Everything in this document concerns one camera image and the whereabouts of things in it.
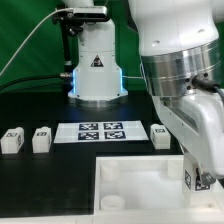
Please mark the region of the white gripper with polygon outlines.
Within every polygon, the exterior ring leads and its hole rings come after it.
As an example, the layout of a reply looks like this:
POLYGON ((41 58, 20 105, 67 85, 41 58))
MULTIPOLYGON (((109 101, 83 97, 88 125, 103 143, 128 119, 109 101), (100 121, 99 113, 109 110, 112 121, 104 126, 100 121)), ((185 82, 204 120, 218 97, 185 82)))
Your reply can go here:
POLYGON ((214 177, 224 177, 224 104, 219 95, 196 93, 171 107, 159 97, 152 99, 161 122, 206 170, 197 169, 200 182, 209 186, 214 177))

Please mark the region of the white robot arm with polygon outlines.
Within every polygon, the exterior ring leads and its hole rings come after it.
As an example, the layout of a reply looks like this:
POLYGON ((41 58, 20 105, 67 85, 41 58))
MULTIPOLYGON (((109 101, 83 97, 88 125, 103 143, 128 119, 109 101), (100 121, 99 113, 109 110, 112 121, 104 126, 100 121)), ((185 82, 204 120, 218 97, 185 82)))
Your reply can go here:
MULTIPOLYGON (((114 23, 93 0, 63 0, 77 33, 70 98, 108 104, 126 95, 116 64, 114 23)), ((205 185, 224 177, 224 92, 219 86, 219 0, 123 0, 139 36, 140 68, 155 111, 196 162, 205 185)))

